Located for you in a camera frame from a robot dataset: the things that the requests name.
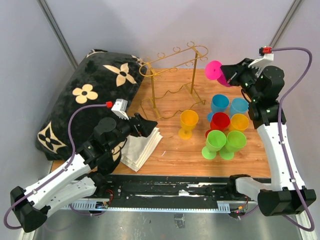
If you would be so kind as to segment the pink wine glass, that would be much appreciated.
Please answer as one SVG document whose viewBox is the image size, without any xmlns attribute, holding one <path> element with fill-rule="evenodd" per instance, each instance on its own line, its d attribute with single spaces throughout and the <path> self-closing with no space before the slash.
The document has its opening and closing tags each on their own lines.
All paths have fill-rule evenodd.
<svg viewBox="0 0 320 240">
<path fill-rule="evenodd" d="M 221 85 L 230 88 L 231 85 L 227 83 L 227 80 L 221 70 L 221 66 L 222 64 L 217 60 L 209 62 L 204 69 L 205 76 L 209 80 L 216 80 Z"/>
</svg>

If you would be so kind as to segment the orange wine glass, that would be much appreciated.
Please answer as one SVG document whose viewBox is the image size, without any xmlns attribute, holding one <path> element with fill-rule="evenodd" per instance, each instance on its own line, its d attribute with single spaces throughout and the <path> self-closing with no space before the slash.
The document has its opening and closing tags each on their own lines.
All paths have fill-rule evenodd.
<svg viewBox="0 0 320 240">
<path fill-rule="evenodd" d="M 188 140 L 192 137 L 192 130 L 196 127 L 199 121 L 198 114 L 193 110 L 185 110 L 180 115 L 180 130 L 178 136 L 183 140 Z"/>
</svg>

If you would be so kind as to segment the green wine glass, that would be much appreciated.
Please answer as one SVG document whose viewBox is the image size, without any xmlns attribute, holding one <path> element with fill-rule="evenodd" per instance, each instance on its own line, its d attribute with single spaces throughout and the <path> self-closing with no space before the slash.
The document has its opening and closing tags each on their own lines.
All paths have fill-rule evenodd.
<svg viewBox="0 0 320 240">
<path fill-rule="evenodd" d="M 220 130 L 211 130 L 205 141 L 205 146 L 201 150 L 202 156 L 207 160 L 213 160 L 226 144 L 227 137 Z"/>
<path fill-rule="evenodd" d="M 226 143 L 218 152 L 220 157 L 224 160 L 231 160 L 235 153 L 243 149 L 247 144 L 246 136 L 237 130 L 230 131 L 226 136 Z"/>
</svg>

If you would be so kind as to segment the red wine glass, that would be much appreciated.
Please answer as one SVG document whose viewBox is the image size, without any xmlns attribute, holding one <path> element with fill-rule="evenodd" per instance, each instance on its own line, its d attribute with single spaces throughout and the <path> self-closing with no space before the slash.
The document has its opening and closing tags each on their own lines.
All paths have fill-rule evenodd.
<svg viewBox="0 0 320 240">
<path fill-rule="evenodd" d="M 205 133 L 205 137 L 213 130 L 224 132 L 230 125 L 230 117 L 224 112 L 216 112 L 210 121 L 210 129 Z"/>
</svg>

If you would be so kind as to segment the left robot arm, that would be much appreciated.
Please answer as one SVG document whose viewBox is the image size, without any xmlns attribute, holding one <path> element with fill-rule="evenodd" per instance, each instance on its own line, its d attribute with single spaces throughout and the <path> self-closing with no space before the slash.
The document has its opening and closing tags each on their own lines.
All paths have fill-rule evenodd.
<svg viewBox="0 0 320 240">
<path fill-rule="evenodd" d="M 105 176 L 119 165 L 128 136 L 148 137 L 158 125 L 139 113 L 128 119 L 105 117 L 89 140 L 55 171 L 38 182 L 10 192 L 12 212 L 26 233 L 41 227 L 57 210 L 84 198 L 107 193 Z"/>
</svg>

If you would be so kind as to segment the light blue wine glass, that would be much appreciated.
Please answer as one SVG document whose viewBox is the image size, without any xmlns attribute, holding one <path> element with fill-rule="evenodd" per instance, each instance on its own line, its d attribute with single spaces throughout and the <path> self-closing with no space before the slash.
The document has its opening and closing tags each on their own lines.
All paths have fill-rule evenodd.
<svg viewBox="0 0 320 240">
<path fill-rule="evenodd" d="M 232 117 L 235 114 L 245 114 L 249 109 L 249 103 L 240 97 L 234 98 L 229 108 L 229 115 Z"/>
</svg>

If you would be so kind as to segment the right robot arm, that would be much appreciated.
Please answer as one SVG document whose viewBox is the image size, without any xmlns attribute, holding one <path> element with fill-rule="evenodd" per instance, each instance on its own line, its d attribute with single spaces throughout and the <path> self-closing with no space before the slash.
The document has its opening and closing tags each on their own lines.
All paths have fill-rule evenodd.
<svg viewBox="0 0 320 240">
<path fill-rule="evenodd" d="M 233 65 L 220 67 L 230 86 L 239 86 L 250 99 L 248 114 L 266 152 L 271 184 L 265 185 L 247 174 L 232 175 L 226 186 L 227 196 L 238 200 L 243 195 L 258 203 L 266 216 L 298 215 L 317 199 L 313 189 L 306 188 L 287 137 L 286 117 L 277 100 L 285 85 L 284 71 L 273 65 L 263 69 L 251 67 L 245 58 Z"/>
</svg>

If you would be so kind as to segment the yellow wine glass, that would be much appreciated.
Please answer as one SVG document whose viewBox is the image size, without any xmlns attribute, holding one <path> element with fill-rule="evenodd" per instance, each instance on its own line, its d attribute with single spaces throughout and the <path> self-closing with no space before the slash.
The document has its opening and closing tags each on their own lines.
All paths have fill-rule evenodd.
<svg viewBox="0 0 320 240">
<path fill-rule="evenodd" d="M 249 127 L 249 119 L 240 113 L 234 114 L 230 119 L 229 131 L 244 132 Z"/>
</svg>

